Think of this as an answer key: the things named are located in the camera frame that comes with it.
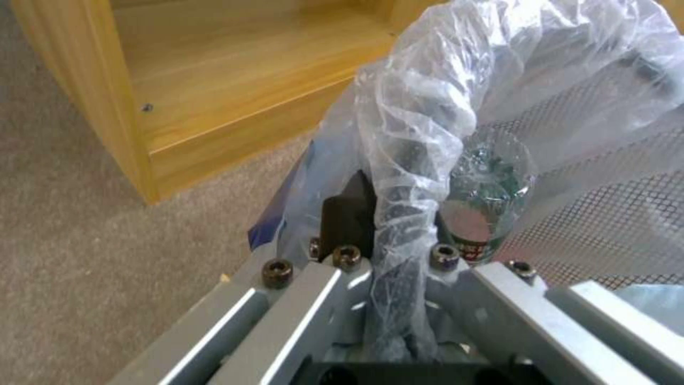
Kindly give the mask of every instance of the screw hole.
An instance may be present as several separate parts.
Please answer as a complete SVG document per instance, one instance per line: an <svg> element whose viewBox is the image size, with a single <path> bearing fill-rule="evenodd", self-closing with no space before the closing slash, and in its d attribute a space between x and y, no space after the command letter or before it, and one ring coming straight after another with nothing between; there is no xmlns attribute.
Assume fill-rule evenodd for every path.
<svg viewBox="0 0 684 385"><path fill-rule="evenodd" d="M358 380L351 370L334 366L323 373L318 383L320 385L356 385Z"/></svg>
<svg viewBox="0 0 684 385"><path fill-rule="evenodd" d="M452 256L453 255L453 248L448 247L448 246L440 246L437 251L439 251L440 254L444 254L445 256Z"/></svg>
<svg viewBox="0 0 684 385"><path fill-rule="evenodd" d="M349 246L343 246L340 249L340 254L343 256L351 257L354 255L354 249Z"/></svg>
<svg viewBox="0 0 684 385"><path fill-rule="evenodd" d="M532 271L532 267L527 262L513 262L513 269L516 269L521 273L529 273Z"/></svg>
<svg viewBox="0 0 684 385"><path fill-rule="evenodd" d="M285 266L285 264L282 263L282 262L273 262L273 263L271 263L271 267L270 267L270 268L271 268L272 271L274 271L274 272L276 272L276 273L279 273L279 272L284 271L285 269L287 269L287 266Z"/></svg>

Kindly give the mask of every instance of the gray metal bar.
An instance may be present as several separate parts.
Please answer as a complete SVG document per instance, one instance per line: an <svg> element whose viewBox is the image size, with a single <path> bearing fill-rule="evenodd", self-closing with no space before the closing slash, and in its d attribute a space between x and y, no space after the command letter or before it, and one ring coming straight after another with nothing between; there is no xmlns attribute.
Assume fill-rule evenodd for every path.
<svg viewBox="0 0 684 385"><path fill-rule="evenodd" d="M319 360L335 339L346 279L310 263L263 316L210 384L288 384L304 361Z"/></svg>
<svg viewBox="0 0 684 385"><path fill-rule="evenodd" d="M684 339L595 282L547 298L659 384L684 384Z"/></svg>
<svg viewBox="0 0 684 385"><path fill-rule="evenodd" d="M554 384L652 384L499 263L461 273L450 299L443 307L494 363L524 356Z"/></svg>
<svg viewBox="0 0 684 385"><path fill-rule="evenodd" d="M267 308L253 288L218 284L110 385L203 383Z"/></svg>

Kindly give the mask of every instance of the metal frame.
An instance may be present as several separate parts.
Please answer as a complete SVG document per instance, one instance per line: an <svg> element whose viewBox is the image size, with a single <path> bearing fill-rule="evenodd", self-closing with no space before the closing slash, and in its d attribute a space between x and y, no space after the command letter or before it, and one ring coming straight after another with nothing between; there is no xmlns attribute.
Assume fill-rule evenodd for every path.
<svg viewBox="0 0 684 385"><path fill-rule="evenodd" d="M372 282L368 260L346 272L332 258L311 262L295 269L282 290L260 283L257 264L248 268L239 282L215 288L111 384L288 384L304 362L348 360L358 352ZM683 383L682 359L661 338L639 334L621 316L598 322L580 315L640 314L599 289L547 292L539 277L521 277L502 264L469 269L459 262L451 271L430 269L425 299L450 362L501 365L522 358L554 384L651 384L635 367L659 382ZM627 335L643 338L615 343Z"/></svg>

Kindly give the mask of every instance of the wrinkled plastic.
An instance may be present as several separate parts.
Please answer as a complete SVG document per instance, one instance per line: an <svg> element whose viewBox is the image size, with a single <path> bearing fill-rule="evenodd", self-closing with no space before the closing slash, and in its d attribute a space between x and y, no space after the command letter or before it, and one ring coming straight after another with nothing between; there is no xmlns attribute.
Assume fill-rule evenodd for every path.
<svg viewBox="0 0 684 385"><path fill-rule="evenodd" d="M425 317L427 255L462 141L476 128L498 127L528 148L543 183L516 224L522 234L610 181L681 168L680 155L622 179L556 173L661 134L659 119L683 102L683 75L682 38L651 0L432 7L388 58L359 70L321 122L291 179L277 252L305 264L322 201L364 170L378 196L369 359L438 358ZM582 94L585 84L602 87Z"/></svg>

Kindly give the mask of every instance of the dark object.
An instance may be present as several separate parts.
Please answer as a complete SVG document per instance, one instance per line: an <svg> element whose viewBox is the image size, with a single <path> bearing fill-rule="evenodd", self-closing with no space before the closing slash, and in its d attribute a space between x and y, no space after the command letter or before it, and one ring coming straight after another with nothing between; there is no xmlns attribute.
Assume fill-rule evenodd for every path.
<svg viewBox="0 0 684 385"><path fill-rule="evenodd" d="M373 255L377 199L371 182L362 171L357 171L340 195L323 202L319 262L335 247L344 245L356 245L366 258Z"/></svg>
<svg viewBox="0 0 684 385"><path fill-rule="evenodd" d="M342 271L354 271L361 262L361 251L353 245L335 247L332 252L332 264Z"/></svg>
<svg viewBox="0 0 684 385"><path fill-rule="evenodd" d="M458 256L454 246L438 243L430 251L430 266L441 271L452 271L458 265Z"/></svg>
<svg viewBox="0 0 684 385"><path fill-rule="evenodd" d="M274 258L263 264L261 278L263 284L268 288L284 288L292 280L292 263L288 260Z"/></svg>
<svg viewBox="0 0 684 385"><path fill-rule="evenodd" d="M516 273L520 278L526 281L532 280L537 276L537 270L527 262L510 260L506 262L506 266L508 266L513 273Z"/></svg>
<svg viewBox="0 0 684 385"><path fill-rule="evenodd" d="M293 385L475 384L541 385L550 382L533 365L307 363Z"/></svg>

